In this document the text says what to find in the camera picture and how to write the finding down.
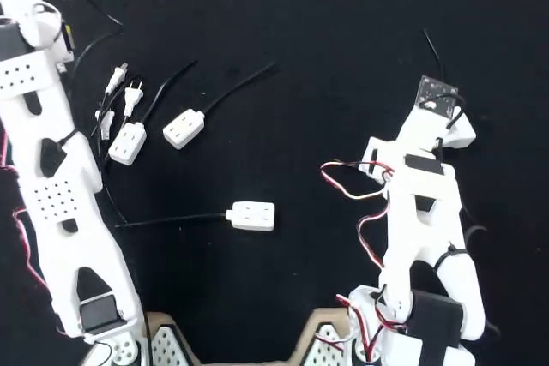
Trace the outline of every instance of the red wire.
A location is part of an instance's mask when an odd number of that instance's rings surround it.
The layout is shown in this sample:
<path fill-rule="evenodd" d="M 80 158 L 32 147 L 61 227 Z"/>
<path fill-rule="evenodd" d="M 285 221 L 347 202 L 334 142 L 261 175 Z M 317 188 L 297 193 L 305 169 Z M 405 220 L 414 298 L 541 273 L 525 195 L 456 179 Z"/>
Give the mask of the red wire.
<path fill-rule="evenodd" d="M 25 257 L 27 259 L 27 270 L 31 273 L 31 275 L 34 277 L 34 279 L 40 283 L 42 286 L 44 286 L 48 291 L 50 290 L 45 280 L 42 279 L 42 277 L 34 270 L 34 268 L 31 266 L 31 247 L 28 242 L 27 232 L 25 231 L 25 227 L 23 226 L 23 223 L 19 220 L 18 216 L 20 213 L 26 212 L 27 209 L 25 207 L 18 207 L 14 212 L 12 213 L 12 216 L 14 218 L 15 226 L 17 226 L 17 230 L 19 231 L 19 238 L 23 242 L 23 246 L 25 246 Z"/>
<path fill-rule="evenodd" d="M 335 298 L 338 300 L 339 303 L 341 303 L 346 308 L 351 308 L 356 314 L 357 319 L 359 319 L 359 326 L 360 326 L 360 336 L 362 338 L 362 345 L 364 346 L 364 354 L 366 356 L 366 353 L 368 353 L 368 335 L 366 330 L 366 325 L 364 324 L 364 319 L 362 318 L 362 313 L 360 313 L 360 310 L 355 308 L 348 299 L 345 299 L 343 296 L 335 295 Z"/>
<path fill-rule="evenodd" d="M 332 346 L 334 349 L 338 351 L 343 351 L 336 343 L 325 339 L 323 336 L 319 336 L 318 334 L 315 335 L 315 339 L 320 340 L 321 342 L 325 343 L 326 345 Z"/>

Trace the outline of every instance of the power cord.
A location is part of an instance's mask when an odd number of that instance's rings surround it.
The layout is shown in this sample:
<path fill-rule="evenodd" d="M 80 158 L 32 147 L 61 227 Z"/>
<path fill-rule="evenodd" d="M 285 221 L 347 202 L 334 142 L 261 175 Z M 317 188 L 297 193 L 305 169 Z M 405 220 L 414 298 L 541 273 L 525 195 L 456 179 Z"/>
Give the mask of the power cord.
<path fill-rule="evenodd" d="M 181 149 L 192 139 L 194 139 L 195 136 L 198 135 L 198 133 L 200 133 L 202 129 L 204 129 L 204 117 L 206 113 L 212 111 L 221 101 L 226 99 L 232 93 L 235 93 L 243 87 L 250 85 L 253 81 L 258 80 L 263 75 L 272 73 L 273 69 L 276 67 L 276 63 L 269 63 L 264 68 L 259 69 L 256 73 L 248 76 L 247 78 L 227 90 L 216 100 L 211 102 L 203 111 L 194 111 L 192 109 L 187 109 L 183 113 L 179 114 L 179 116 L 169 122 L 162 129 L 162 134 L 164 135 L 164 138 L 177 150 Z"/>
<path fill-rule="evenodd" d="M 269 63 L 267 66 L 265 66 L 262 69 L 259 69 L 257 72 L 253 73 L 252 75 L 246 77 L 244 80 L 237 83 L 235 86 L 227 90 L 225 93 L 223 93 L 219 98 L 214 100 L 212 103 L 210 103 L 206 109 L 202 111 L 204 115 L 208 113 L 209 111 L 212 111 L 221 101 L 229 97 L 231 94 L 237 92 L 238 90 L 242 89 L 243 87 L 246 87 L 250 85 L 253 81 L 259 80 L 263 75 L 268 75 L 271 70 L 276 69 L 277 64 L 275 62 Z"/>
<path fill-rule="evenodd" d="M 198 60 L 193 60 L 180 70 L 178 70 L 176 73 L 171 75 L 169 78 L 167 78 L 164 83 L 162 83 L 158 89 L 158 92 L 156 92 L 156 95 L 154 96 L 153 103 L 148 107 L 147 111 L 143 115 L 142 119 L 139 121 L 139 123 L 144 124 L 147 119 L 151 116 L 151 113 L 154 110 L 154 107 L 157 105 L 158 100 L 160 97 L 165 93 L 165 90 L 168 89 L 175 81 L 179 79 L 182 75 L 184 75 L 189 69 L 191 69 L 193 66 L 195 66 L 198 63 Z"/>
<path fill-rule="evenodd" d="M 151 219 L 151 220 L 143 220 L 142 222 L 125 223 L 123 225 L 115 225 L 114 227 L 127 229 L 130 227 L 163 225 L 168 223 L 188 222 L 192 220 L 224 219 L 225 216 L 226 216 L 225 213 L 191 214 L 188 216 L 176 216 L 174 218 Z"/>

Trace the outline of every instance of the white plug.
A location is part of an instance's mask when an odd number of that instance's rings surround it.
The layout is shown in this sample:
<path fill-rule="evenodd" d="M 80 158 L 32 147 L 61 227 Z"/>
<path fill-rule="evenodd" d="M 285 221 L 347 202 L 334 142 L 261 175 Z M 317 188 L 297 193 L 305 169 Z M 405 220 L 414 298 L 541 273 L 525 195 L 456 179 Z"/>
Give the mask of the white plug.
<path fill-rule="evenodd" d="M 126 80 L 128 72 L 128 64 L 122 63 L 119 68 L 114 68 L 114 73 L 109 80 L 109 84 L 105 88 L 105 94 L 111 94 L 117 86 Z"/>
<path fill-rule="evenodd" d="M 134 88 L 134 82 L 131 82 L 128 87 L 124 90 L 124 102 L 126 106 L 124 107 L 124 116 L 125 117 L 131 117 L 131 114 L 134 111 L 134 107 L 137 106 L 141 98 L 143 97 L 143 91 L 141 90 L 141 86 L 143 85 L 143 82 L 139 82 L 139 86 L 137 88 Z"/>
<path fill-rule="evenodd" d="M 236 201 L 226 211 L 232 227 L 246 231 L 272 231 L 275 228 L 275 204 L 260 201 Z"/>
<path fill-rule="evenodd" d="M 95 111 L 95 118 L 97 119 L 100 115 L 100 111 Z M 103 115 L 103 119 L 101 120 L 101 140 L 102 141 L 108 141 L 111 139 L 111 125 L 112 120 L 114 119 L 114 111 L 108 111 L 105 115 Z"/>
<path fill-rule="evenodd" d="M 204 129 L 204 114 L 187 109 L 162 129 L 164 138 L 177 150 L 189 143 Z"/>
<path fill-rule="evenodd" d="M 126 123 L 109 147 L 109 156 L 115 162 L 131 166 L 147 139 L 142 123 Z"/>

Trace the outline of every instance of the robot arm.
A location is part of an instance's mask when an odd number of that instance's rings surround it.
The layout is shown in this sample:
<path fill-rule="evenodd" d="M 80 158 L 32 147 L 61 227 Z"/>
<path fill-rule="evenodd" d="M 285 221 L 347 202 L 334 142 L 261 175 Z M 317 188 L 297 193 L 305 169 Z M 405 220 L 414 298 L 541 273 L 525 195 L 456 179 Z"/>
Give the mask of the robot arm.
<path fill-rule="evenodd" d="M 147 363 L 139 297 L 94 194 L 101 176 L 86 137 L 75 130 L 59 70 L 73 59 L 61 14 L 42 0 L 0 0 L 0 118 L 9 136 L 21 195 L 36 231 L 51 305 L 72 338 L 128 343 L 124 364 Z M 34 94 L 38 112 L 25 99 Z M 64 159 L 42 170 L 41 148 L 57 142 Z M 81 302 L 78 271 L 89 267 L 112 289 Z M 139 359 L 137 348 L 141 350 Z"/>
<path fill-rule="evenodd" d="M 379 288 L 360 286 L 349 298 L 365 313 L 370 336 L 383 329 L 373 358 L 365 360 L 375 360 L 377 354 L 384 366 L 472 366 L 474 357 L 459 340 L 476 340 L 484 331 L 479 282 L 459 219 L 455 171 L 431 153 L 439 139 L 445 146 L 465 147 L 475 137 L 465 115 L 458 116 L 461 109 L 455 108 L 453 94 L 454 87 L 424 77 L 397 139 L 370 138 L 360 166 L 379 183 L 388 180 L 388 248 Z M 390 166 L 390 178 L 383 167 L 366 164 L 372 161 Z M 433 267 L 448 297 L 412 289 L 409 271 L 415 261 Z M 397 330 L 391 322 L 404 326 Z"/>

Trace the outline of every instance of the black cloth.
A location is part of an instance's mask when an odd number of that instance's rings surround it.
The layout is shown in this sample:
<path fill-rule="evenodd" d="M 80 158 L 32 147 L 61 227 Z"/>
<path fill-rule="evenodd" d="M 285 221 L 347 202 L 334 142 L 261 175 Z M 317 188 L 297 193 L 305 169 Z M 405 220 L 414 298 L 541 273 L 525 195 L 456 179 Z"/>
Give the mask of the black cloth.
<path fill-rule="evenodd" d="M 80 50 L 109 28 L 83 0 L 54 1 Z M 112 231 L 146 309 L 171 314 L 204 362 L 286 359 L 314 308 L 337 306 L 335 293 L 377 284 L 354 224 L 383 203 L 346 199 L 318 167 L 359 159 L 370 136 L 395 138 L 420 77 L 438 75 L 423 28 L 447 81 L 467 99 L 478 134 L 471 147 L 445 152 L 469 212 L 489 229 L 469 250 L 487 316 L 503 339 L 486 332 L 465 345 L 480 365 L 540 359 L 549 263 L 544 0 L 97 1 L 124 22 L 125 33 L 81 66 L 71 102 L 77 127 L 91 130 L 114 66 L 127 62 L 143 76 L 139 114 L 166 77 L 199 59 L 151 116 L 136 162 L 109 170 L 127 218 L 218 213 L 233 201 L 276 203 L 273 233 L 222 221 Z M 163 139 L 162 128 L 177 114 L 204 108 L 273 60 L 281 72 L 225 100 L 183 150 Z M 357 191 L 376 188 L 352 172 L 338 177 Z M 85 345 L 55 333 L 49 297 L 25 272 L 11 223 L 19 205 L 15 181 L 8 172 L 0 179 L 3 364 L 76 364 Z M 114 213 L 103 195 L 98 199 L 112 225 Z M 369 224 L 365 235 L 383 251 L 385 221 Z M 440 288 L 432 271 L 418 265 L 412 272 L 414 287 Z"/>

